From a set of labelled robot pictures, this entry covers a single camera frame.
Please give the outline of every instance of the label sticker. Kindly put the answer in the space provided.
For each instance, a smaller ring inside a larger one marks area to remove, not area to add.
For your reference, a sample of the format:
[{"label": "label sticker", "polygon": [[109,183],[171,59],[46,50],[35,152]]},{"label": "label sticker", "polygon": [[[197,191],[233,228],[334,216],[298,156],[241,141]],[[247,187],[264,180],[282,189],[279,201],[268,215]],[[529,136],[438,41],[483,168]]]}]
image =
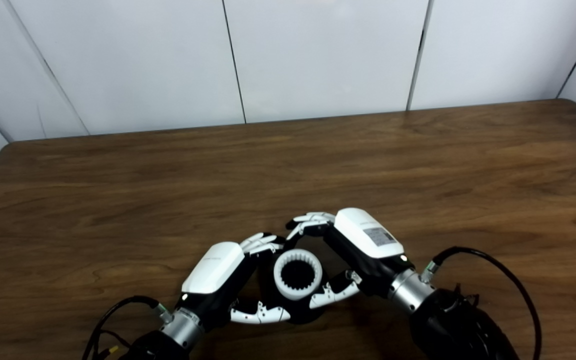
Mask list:
[{"label": "label sticker", "polygon": [[363,230],[376,246],[396,243],[397,240],[382,227],[366,228]]}]

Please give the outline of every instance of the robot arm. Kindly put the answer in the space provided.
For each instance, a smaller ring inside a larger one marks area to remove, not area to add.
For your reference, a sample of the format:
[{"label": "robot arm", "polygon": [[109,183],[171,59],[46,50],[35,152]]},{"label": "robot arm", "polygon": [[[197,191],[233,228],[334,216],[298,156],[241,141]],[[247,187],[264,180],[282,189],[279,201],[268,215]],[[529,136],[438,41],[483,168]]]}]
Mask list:
[{"label": "robot arm", "polygon": [[237,296],[258,263],[283,248],[284,239],[260,232],[241,244],[214,244],[183,281],[174,312],[163,326],[135,340],[121,360],[179,360],[203,335],[231,321]]},{"label": "robot arm", "polygon": [[[430,360],[519,360],[506,335],[486,312],[457,289],[436,289],[430,283],[438,264],[431,262],[423,275],[418,274],[402,244],[365,210],[342,209],[336,216],[309,212],[290,221],[286,228],[292,230],[286,237],[286,248],[294,247],[304,235],[323,237],[361,279],[357,283],[362,292],[388,299],[408,314],[413,341]],[[495,265],[512,275],[499,262]],[[523,285],[514,275],[511,279],[526,297],[535,321],[537,359],[537,313]]]}]

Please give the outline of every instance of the wooden table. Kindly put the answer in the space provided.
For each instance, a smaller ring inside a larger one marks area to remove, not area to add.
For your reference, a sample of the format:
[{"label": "wooden table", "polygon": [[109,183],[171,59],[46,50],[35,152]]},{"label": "wooden table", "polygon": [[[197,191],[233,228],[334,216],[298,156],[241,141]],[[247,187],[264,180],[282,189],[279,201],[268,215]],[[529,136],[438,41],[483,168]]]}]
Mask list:
[{"label": "wooden table", "polygon": [[[533,296],[542,358],[576,359],[576,104],[546,100],[14,142],[0,153],[0,360],[78,359],[116,301],[173,305],[211,244],[347,207],[418,267],[454,245],[496,256]],[[320,239],[300,246],[345,268]],[[499,271],[460,255],[436,279],[479,293],[530,358],[528,310]],[[242,296],[258,296],[254,279]],[[157,326],[134,305],[107,328],[134,340]],[[423,358],[405,317],[363,294],[308,325],[227,325],[192,355]]]}]

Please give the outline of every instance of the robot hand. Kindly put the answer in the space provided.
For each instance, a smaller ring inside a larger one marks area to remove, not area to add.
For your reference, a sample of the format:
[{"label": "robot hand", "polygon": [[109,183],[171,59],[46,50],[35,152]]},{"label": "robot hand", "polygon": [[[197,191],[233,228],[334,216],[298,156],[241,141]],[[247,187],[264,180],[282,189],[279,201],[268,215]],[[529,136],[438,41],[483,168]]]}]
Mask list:
[{"label": "robot hand", "polygon": [[[180,360],[204,333],[226,325],[239,314],[233,307],[237,296],[258,264],[281,251],[285,239],[260,232],[241,242],[214,244],[183,281],[174,312],[162,313],[164,325],[135,340],[122,360]],[[281,310],[276,321],[285,320]]]},{"label": "robot hand", "polygon": [[286,228],[292,232],[286,237],[284,249],[293,248],[304,235],[323,237],[350,265],[362,292],[388,299],[407,313],[414,343],[431,360],[519,359],[508,338],[486,312],[476,307],[477,303],[471,304],[457,289],[436,289],[430,284],[441,262],[452,253],[462,251],[488,257],[516,280],[526,297],[535,321],[535,359],[538,358],[540,330],[534,305],[516,276],[489,255],[473,249],[451,248],[444,251],[446,254],[440,260],[439,255],[435,257],[436,262],[430,262],[419,275],[402,244],[365,210],[342,209],[336,216],[308,212],[295,217]]}]

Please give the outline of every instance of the black cable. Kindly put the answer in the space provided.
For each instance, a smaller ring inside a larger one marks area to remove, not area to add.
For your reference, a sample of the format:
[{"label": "black cable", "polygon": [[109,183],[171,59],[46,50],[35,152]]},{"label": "black cable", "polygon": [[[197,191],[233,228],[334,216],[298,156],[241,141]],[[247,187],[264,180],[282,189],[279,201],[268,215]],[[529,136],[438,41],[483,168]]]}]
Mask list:
[{"label": "black cable", "polygon": [[160,304],[159,301],[153,299],[152,297],[140,296],[140,295],[135,295],[132,297],[124,298],[123,300],[119,301],[118,303],[115,303],[115,305],[113,305],[110,309],[108,309],[108,311],[105,312],[105,314],[103,314],[101,319],[99,319],[99,322],[97,322],[96,326],[94,326],[94,329],[92,330],[92,333],[90,334],[90,338],[86,344],[86,348],[84,350],[84,355],[82,356],[82,360],[88,360],[89,355],[90,355],[90,351],[93,349],[93,347],[94,347],[94,354],[97,354],[99,352],[99,335],[101,333],[102,326],[104,326],[104,324],[106,323],[108,318],[114,312],[119,310],[119,308],[121,308],[122,306],[128,305],[130,303],[146,304],[146,305],[150,306],[151,309],[157,308],[157,306]]},{"label": "black cable", "polygon": [[507,276],[514,283],[517,289],[519,289],[519,292],[521,292],[523,300],[526,302],[526,305],[528,305],[528,310],[530,310],[530,316],[532,317],[532,323],[534,324],[534,353],[532,354],[532,359],[539,360],[539,356],[542,352],[542,324],[540,323],[539,316],[537,315],[537,308],[535,308],[533,300],[530,298],[530,295],[528,294],[528,291],[526,291],[526,288],[524,287],[522,282],[519,281],[519,278],[517,278],[517,276],[515,276],[515,274],[512,273],[512,271],[510,271],[507,267],[505,267],[504,264],[496,260],[494,257],[488,255],[483,251],[479,251],[475,248],[470,247],[453,246],[451,248],[447,248],[444,251],[441,251],[437,256],[432,258],[432,262],[437,264],[437,266],[441,266],[444,260],[448,259],[452,255],[455,255],[457,253],[476,255],[482,259],[488,260],[488,262],[490,262],[492,265],[496,266],[499,270],[501,270],[503,274]]},{"label": "black cable", "polygon": [[99,334],[108,334],[111,337],[114,337],[115,339],[117,339],[117,341],[122,344],[122,346],[130,349],[130,346],[132,346],[132,344],[130,344],[130,342],[128,342],[128,340],[124,339],[123,337],[119,336],[118,333],[114,332],[114,331],[110,331],[110,330],[105,330],[105,329],[101,329],[99,330]]}]

